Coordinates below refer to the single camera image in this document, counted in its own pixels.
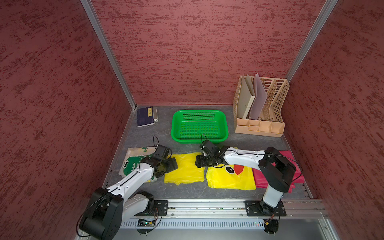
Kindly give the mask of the plain yellow raincoat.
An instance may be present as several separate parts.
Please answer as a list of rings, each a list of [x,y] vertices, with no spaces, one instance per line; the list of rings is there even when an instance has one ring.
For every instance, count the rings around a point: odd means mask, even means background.
[[[178,169],[165,174],[165,184],[192,184],[205,181],[205,168],[195,165],[196,157],[201,153],[189,153],[174,155]]]

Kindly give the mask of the yellow duck raincoat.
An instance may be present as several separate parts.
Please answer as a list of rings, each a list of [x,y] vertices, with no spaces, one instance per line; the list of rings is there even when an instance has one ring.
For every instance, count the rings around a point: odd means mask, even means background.
[[[257,188],[253,169],[239,165],[209,167],[206,179],[212,189],[252,191]]]

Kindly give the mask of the green dinosaur raincoat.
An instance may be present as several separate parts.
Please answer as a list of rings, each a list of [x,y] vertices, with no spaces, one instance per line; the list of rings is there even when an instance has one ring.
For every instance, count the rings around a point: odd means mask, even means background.
[[[155,147],[128,148],[119,175],[125,178],[139,166],[142,159],[150,157],[155,150]]]

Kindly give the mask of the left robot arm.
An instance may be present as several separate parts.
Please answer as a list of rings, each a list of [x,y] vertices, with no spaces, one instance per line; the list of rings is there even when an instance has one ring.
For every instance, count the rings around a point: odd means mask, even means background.
[[[137,192],[142,184],[153,177],[161,177],[178,169],[175,158],[160,161],[155,156],[141,160],[139,166],[124,179],[107,189],[98,188],[77,222],[80,238],[94,237],[97,240],[111,240],[115,237],[124,219],[149,213],[153,214],[155,229],[167,214],[166,207],[158,207],[154,196]]]

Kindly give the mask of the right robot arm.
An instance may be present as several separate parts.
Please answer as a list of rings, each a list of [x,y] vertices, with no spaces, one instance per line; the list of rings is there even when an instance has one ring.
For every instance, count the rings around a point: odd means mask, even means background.
[[[198,168],[239,165],[260,171],[268,183],[260,203],[265,212],[276,210],[282,196],[289,191],[294,181],[296,166],[273,147],[263,151],[239,150],[227,146],[201,146],[201,149],[203,153],[195,161]]]

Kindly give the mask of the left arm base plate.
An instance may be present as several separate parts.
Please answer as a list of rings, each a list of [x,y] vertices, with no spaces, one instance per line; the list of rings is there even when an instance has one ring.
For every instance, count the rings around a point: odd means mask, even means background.
[[[154,200],[153,204],[150,204],[149,207],[144,212],[138,213],[135,217],[156,217],[156,216],[166,216],[168,212],[169,201],[168,200]]]

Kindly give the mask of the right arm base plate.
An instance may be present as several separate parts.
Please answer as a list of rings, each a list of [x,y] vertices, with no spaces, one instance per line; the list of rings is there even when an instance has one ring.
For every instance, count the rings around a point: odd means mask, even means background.
[[[282,201],[271,207],[263,201],[244,201],[248,217],[286,217],[287,213]]]

